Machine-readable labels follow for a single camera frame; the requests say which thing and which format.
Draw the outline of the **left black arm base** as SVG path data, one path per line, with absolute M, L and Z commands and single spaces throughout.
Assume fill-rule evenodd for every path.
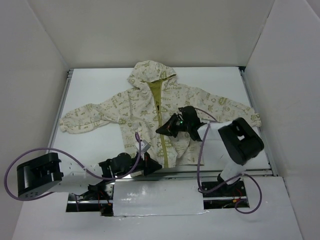
M 87 191 L 80 194 L 83 200 L 112 200 L 114 195 L 114 185 L 98 183 L 96 185 L 88 185 Z

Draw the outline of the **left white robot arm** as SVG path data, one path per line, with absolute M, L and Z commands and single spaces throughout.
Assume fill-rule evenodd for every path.
M 58 154 L 50 152 L 18 165 L 18 197 L 22 201 L 30 201 L 60 184 L 66 176 L 61 170 L 61 163 Z M 162 168 L 147 152 L 136 154 L 135 157 L 123 152 L 100 162 L 98 166 L 101 167 L 102 177 L 108 179 L 140 171 L 147 176 Z

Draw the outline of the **cream jacket with green print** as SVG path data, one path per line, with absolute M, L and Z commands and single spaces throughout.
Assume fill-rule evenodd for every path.
M 178 83 L 175 70 L 159 62 L 138 62 L 127 80 L 130 89 L 102 103 L 89 103 L 69 111 L 59 120 L 60 130 L 82 134 L 116 123 L 128 154 L 133 156 L 137 151 L 134 134 L 138 133 L 149 143 L 151 158 L 163 168 L 173 168 L 195 165 L 201 146 L 186 132 L 177 137 L 156 133 L 180 107 L 196 107 L 198 116 L 204 120 L 214 117 L 224 123 L 241 117 L 252 127 L 262 124 L 260 115 L 252 107 Z

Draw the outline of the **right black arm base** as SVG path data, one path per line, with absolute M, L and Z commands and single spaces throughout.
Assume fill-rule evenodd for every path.
M 203 190 L 208 191 L 212 188 L 215 188 L 220 183 L 223 182 L 221 177 L 218 177 L 216 181 L 204 181 L 201 183 L 201 187 Z M 210 193 L 203 193 L 204 198 L 217 198 L 217 197 L 243 197 L 246 196 L 246 189 L 244 182 L 239 178 L 234 183 L 227 184 L 225 183 L 219 189 L 210 192 Z

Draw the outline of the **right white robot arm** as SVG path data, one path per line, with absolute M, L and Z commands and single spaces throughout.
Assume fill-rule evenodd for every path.
M 220 123 L 200 108 L 185 106 L 178 111 L 180 113 L 173 114 L 156 133 L 176 138 L 178 133 L 186 132 L 193 141 L 200 142 L 196 174 L 198 190 L 201 193 L 210 192 L 205 190 L 200 182 L 201 160 L 204 150 L 207 149 L 205 145 L 222 142 L 231 161 L 218 175 L 217 189 L 223 196 L 230 195 L 235 190 L 235 182 L 244 175 L 247 162 L 264 150 L 263 140 L 242 117 Z

